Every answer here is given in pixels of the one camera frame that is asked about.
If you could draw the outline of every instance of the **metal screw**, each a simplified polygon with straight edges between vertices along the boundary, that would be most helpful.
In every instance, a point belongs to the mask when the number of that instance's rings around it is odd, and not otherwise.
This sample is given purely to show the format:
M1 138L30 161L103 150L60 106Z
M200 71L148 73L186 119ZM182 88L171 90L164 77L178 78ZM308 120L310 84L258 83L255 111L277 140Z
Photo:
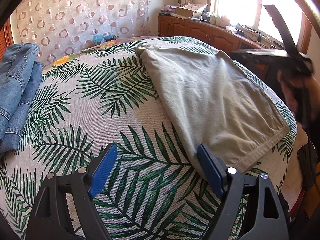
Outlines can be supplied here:
M50 172L47 174L47 179L52 179L54 177L54 173Z
M263 172L263 173L260 174L260 177L263 178L263 179L267 179L268 178L268 174Z
M85 167L81 167L81 168L78 169L78 172L79 172L80 174L83 174L83 173L86 173L86 172L87 172L87 169L86 169Z
M235 168L233 168L233 167L230 167L230 168L228 168L228 172L229 172L230 174L236 174L236 173L237 173L237 170L236 170Z

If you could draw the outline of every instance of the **bed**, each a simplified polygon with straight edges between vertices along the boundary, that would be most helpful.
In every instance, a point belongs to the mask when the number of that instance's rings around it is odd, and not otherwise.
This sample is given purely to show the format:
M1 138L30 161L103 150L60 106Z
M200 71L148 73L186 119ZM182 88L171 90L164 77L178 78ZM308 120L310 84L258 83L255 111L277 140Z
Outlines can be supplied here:
M217 52L188 37L140 37L112 41L46 66L19 150L0 161L1 212L21 239L44 176L87 166L110 142L118 147L118 159L93 201L112 238L201 239L206 232L220 201L188 161L143 62L135 56L133 48L145 44ZM237 64L269 95L290 127L248 171L253 176L268 173L279 192L296 122L267 85ZM121 89L114 90L115 84ZM71 195L67 199L76 234L84 239ZM230 239L240 232L246 200L244 195Z

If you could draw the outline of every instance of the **person's hand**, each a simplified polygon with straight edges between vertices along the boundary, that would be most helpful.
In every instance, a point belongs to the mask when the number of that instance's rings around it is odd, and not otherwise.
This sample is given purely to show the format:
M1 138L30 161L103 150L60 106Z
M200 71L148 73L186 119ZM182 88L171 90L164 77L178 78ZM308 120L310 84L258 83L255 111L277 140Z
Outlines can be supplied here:
M282 92L285 97L286 104L288 108L297 113L298 102L295 100L294 95L290 87L287 85L287 81L284 79L282 73L279 71L277 79L281 85ZM298 77L289 80L290 84L296 88L307 88L310 94L310 104L311 104L311 121L313 122L320 113L320 85L314 77Z

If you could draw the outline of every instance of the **bright window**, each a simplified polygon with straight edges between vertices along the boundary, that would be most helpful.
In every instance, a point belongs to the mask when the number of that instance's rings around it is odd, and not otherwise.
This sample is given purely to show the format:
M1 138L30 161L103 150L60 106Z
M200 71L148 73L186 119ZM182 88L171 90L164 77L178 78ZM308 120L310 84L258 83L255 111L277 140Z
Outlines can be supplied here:
M294 0L216 0L219 16L226 15L231 21L248 25L262 34L282 42L278 30L262 6L263 4L276 5L297 44L302 11Z

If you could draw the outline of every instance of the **blue jeans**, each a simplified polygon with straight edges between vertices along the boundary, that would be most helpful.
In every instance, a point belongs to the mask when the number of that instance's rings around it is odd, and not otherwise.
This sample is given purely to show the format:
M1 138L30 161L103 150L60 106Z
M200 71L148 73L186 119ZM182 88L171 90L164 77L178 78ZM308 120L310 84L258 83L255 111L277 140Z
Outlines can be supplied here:
M37 44L15 44L6 49L0 62L0 153L12 148L7 143L13 143L9 141L13 134L20 138L31 101L41 82L43 65L35 62L39 50Z

